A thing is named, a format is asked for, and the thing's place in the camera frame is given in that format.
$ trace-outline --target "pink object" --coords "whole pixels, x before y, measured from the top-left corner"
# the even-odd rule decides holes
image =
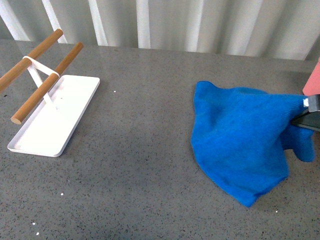
[[[302,91],[306,96],[320,94],[320,58]]]

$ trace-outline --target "towel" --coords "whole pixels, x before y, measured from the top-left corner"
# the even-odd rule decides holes
[[[191,145],[195,160],[222,190],[250,207],[289,175],[284,150],[314,157],[313,131],[290,124],[306,96],[196,84]]]

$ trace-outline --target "wooden rod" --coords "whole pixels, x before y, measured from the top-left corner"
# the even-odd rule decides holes
[[[56,71],[59,75],[62,75],[62,73],[76,58],[83,47],[84,45],[81,42],[78,42],[54,71]],[[41,86],[37,90],[35,90],[35,92],[29,97],[29,99],[11,117],[11,121],[15,124],[21,124],[22,121],[35,108],[37,103],[44,97],[44,95],[49,91],[49,89],[56,83],[58,79],[59,77],[55,73],[52,73],[50,76],[48,76],[48,78],[41,84]]]
[[[61,29],[55,30],[50,36],[48,36],[43,42],[41,42],[35,49],[33,49],[28,56],[32,59],[37,59],[46,50],[48,50],[57,41],[63,32]],[[0,78],[0,93],[5,90],[17,77],[19,77],[32,62],[23,58],[13,68],[11,68],[5,75]]]

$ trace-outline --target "gray countertop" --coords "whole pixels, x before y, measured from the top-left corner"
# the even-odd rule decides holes
[[[0,75],[36,45],[0,40]],[[54,69],[72,47],[38,60]],[[36,89],[26,71],[0,95],[0,239],[320,239],[318,133],[315,161],[287,150],[289,178],[251,208],[205,176],[190,145],[196,82],[301,94],[315,65],[86,46],[65,74],[100,86],[57,158],[7,149],[20,129],[10,117]]]

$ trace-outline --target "white plastic strap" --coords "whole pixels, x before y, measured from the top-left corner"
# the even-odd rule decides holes
[[[24,56],[23,59],[29,59],[32,62],[32,65],[38,69],[39,71],[47,74],[48,76],[51,74],[56,74],[58,76],[58,78],[60,78],[59,73],[57,73],[56,71],[53,71],[51,68],[43,65],[42,63],[38,62],[37,60],[34,60],[33,58],[29,57],[29,56]]]
[[[50,69],[49,67],[43,65],[42,63],[34,60],[33,58],[29,57],[29,56],[24,56],[24,59],[29,59],[32,62],[32,65],[28,67],[28,71],[34,81],[34,83],[36,84],[36,86],[39,88],[41,86],[41,84],[43,83],[38,71],[40,70],[41,72],[47,74],[48,76],[51,74],[56,74],[58,76],[58,78],[60,78],[60,75],[53,71],[52,69]],[[43,96],[43,99],[45,101],[46,104],[48,104],[49,106],[52,106],[53,109],[57,110],[57,107],[55,106],[55,104],[52,102],[50,96],[48,93],[46,93]]]

